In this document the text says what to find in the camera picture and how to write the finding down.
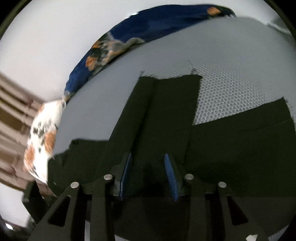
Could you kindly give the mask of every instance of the white wall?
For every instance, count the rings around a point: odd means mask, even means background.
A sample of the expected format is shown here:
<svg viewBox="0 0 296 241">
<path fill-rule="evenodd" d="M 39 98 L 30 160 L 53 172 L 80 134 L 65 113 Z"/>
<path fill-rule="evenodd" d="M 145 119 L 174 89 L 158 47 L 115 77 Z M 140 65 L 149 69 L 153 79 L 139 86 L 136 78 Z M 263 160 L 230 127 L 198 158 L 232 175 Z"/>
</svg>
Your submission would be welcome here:
<svg viewBox="0 0 296 241">
<path fill-rule="evenodd" d="M 277 16 L 263 0 L 33 0 L 0 41 L 0 71 L 47 101 L 60 98 L 72 69 L 114 25 L 157 5 L 198 3 L 263 23 Z"/>
<path fill-rule="evenodd" d="M 0 183 L 0 215 L 13 224 L 25 227 L 29 213 L 22 204 L 23 192 Z"/>
</svg>

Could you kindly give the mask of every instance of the blue floral fabric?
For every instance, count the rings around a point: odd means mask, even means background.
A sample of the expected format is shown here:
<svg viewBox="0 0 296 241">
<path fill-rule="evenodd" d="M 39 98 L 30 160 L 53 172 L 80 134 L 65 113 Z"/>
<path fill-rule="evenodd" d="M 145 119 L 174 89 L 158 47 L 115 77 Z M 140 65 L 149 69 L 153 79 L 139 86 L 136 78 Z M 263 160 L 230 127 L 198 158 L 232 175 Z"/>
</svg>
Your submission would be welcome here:
<svg viewBox="0 0 296 241">
<path fill-rule="evenodd" d="M 163 5 L 138 12 L 100 37 L 70 73 L 64 92 L 65 100 L 77 92 L 112 59 L 132 46 L 143 44 L 209 18 L 235 16 L 217 5 Z"/>
</svg>

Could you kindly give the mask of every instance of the white floral fabric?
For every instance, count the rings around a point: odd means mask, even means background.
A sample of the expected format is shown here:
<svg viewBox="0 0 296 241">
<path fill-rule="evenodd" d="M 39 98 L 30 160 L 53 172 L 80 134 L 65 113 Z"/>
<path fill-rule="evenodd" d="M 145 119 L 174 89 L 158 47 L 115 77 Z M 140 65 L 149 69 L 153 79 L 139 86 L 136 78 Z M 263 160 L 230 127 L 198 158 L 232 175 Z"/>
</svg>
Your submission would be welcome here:
<svg viewBox="0 0 296 241">
<path fill-rule="evenodd" d="M 44 103 L 29 133 L 23 168 L 44 183 L 47 183 L 47 162 L 52 157 L 55 136 L 65 107 L 64 100 Z"/>
</svg>

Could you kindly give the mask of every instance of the black cloth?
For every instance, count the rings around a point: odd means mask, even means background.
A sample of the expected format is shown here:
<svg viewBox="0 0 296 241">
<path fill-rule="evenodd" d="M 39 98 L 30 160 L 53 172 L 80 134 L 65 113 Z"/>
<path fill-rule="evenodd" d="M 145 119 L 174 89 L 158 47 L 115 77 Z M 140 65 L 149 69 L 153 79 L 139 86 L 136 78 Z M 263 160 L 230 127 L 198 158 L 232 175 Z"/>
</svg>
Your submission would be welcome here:
<svg viewBox="0 0 296 241">
<path fill-rule="evenodd" d="M 195 116 L 200 76 L 160 80 L 133 146 L 128 200 L 115 204 L 115 233 L 128 240 L 183 240 L 188 199 L 175 203 L 164 168 L 171 153 L 183 164 Z"/>
<path fill-rule="evenodd" d="M 269 236 L 296 211 L 296 137 L 285 100 L 192 127 L 185 168 L 226 182 Z"/>
<path fill-rule="evenodd" d="M 160 170 L 163 157 L 173 152 L 181 163 L 184 161 L 200 79 L 199 75 L 164 80 L 140 77 L 109 141 L 75 140 L 67 151 L 49 160 L 49 188 L 60 195 L 73 181 L 95 181 L 119 164 L 127 151 L 133 154 L 130 195 L 151 184 L 167 182 L 164 168 Z"/>
</svg>

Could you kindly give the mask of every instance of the metal pin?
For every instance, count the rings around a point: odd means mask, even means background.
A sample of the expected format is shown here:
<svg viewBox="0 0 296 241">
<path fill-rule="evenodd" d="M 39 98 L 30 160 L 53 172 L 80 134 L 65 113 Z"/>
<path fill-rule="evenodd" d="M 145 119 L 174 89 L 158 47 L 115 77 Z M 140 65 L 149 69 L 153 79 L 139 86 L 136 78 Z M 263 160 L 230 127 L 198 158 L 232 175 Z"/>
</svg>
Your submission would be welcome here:
<svg viewBox="0 0 296 241">
<path fill-rule="evenodd" d="M 185 175 L 185 178 L 186 178 L 187 180 L 192 180 L 192 179 L 194 178 L 194 176 L 193 176 L 192 174 L 186 174 L 186 175 Z"/>
<path fill-rule="evenodd" d="M 227 185 L 226 185 L 225 182 L 219 182 L 218 186 L 221 187 L 221 188 L 226 188 Z"/>
<path fill-rule="evenodd" d="M 113 178 L 113 176 L 111 175 L 111 174 L 106 174 L 105 176 L 104 176 L 104 179 L 105 180 L 111 180 Z"/>
<path fill-rule="evenodd" d="M 79 186 L 79 183 L 78 182 L 73 182 L 73 183 L 71 183 L 71 187 L 72 188 L 76 188 L 76 187 L 78 187 Z"/>
</svg>

